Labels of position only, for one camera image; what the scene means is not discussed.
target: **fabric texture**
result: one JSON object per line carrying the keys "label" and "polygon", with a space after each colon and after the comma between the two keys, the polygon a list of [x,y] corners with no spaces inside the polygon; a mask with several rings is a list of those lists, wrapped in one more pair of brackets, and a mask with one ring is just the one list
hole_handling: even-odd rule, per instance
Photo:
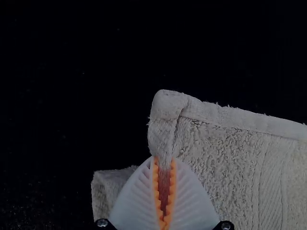
{"label": "fabric texture", "polygon": [[[187,163],[220,219],[238,229],[307,226],[305,125],[160,90],[153,99],[148,144],[150,153],[163,159],[161,167],[172,157]],[[94,173],[94,220],[108,217],[135,169]]]}

